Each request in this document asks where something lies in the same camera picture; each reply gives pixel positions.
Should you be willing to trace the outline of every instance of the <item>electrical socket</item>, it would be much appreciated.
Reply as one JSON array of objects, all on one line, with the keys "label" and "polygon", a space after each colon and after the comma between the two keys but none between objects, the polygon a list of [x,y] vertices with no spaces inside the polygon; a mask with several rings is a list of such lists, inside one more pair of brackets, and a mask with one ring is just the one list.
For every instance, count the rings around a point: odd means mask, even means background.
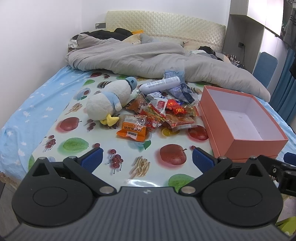
[{"label": "electrical socket", "polygon": [[238,45],[239,48],[242,48],[244,47],[244,44],[242,42],[239,42],[239,45]]},{"label": "electrical socket", "polygon": [[106,23],[96,23],[96,29],[106,28]]}]

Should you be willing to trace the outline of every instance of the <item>red candy wrapper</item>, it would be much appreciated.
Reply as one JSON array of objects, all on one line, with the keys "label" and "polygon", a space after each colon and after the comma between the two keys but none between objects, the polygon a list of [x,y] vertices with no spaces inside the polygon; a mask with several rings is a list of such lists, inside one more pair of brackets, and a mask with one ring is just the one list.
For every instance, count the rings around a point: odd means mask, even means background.
[{"label": "red candy wrapper", "polygon": [[187,111],[180,106],[174,99],[169,99],[166,108],[173,110],[174,114],[187,114]]}]

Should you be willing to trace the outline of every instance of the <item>pink box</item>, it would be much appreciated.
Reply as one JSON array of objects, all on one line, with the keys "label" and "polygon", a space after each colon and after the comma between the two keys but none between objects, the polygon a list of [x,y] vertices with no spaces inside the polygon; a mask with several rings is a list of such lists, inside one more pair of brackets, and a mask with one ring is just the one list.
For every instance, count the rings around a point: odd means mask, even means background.
[{"label": "pink box", "polygon": [[205,86],[199,113],[215,157],[246,162],[250,156],[276,158],[287,136],[260,102],[250,94]]}]

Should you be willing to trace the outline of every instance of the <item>cream tufted headboard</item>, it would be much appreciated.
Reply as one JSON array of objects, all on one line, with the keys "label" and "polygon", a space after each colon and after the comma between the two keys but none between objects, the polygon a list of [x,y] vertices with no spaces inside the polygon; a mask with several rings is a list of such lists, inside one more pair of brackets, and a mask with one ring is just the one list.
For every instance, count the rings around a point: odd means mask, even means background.
[{"label": "cream tufted headboard", "polygon": [[179,14],[149,11],[108,11],[106,30],[143,29],[145,34],[161,41],[182,43],[194,41],[222,51],[226,27],[200,18]]}]

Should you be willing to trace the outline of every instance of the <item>white plush duck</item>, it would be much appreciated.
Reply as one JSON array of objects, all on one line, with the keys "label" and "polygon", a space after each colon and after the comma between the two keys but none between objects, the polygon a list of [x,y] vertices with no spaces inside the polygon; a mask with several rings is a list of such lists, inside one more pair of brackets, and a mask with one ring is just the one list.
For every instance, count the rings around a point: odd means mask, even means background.
[{"label": "white plush duck", "polygon": [[127,104],[132,91],[136,87],[137,80],[134,77],[109,83],[101,93],[88,99],[86,112],[89,118],[100,121],[103,125],[114,125],[119,117],[112,117],[113,113],[120,111]]}]

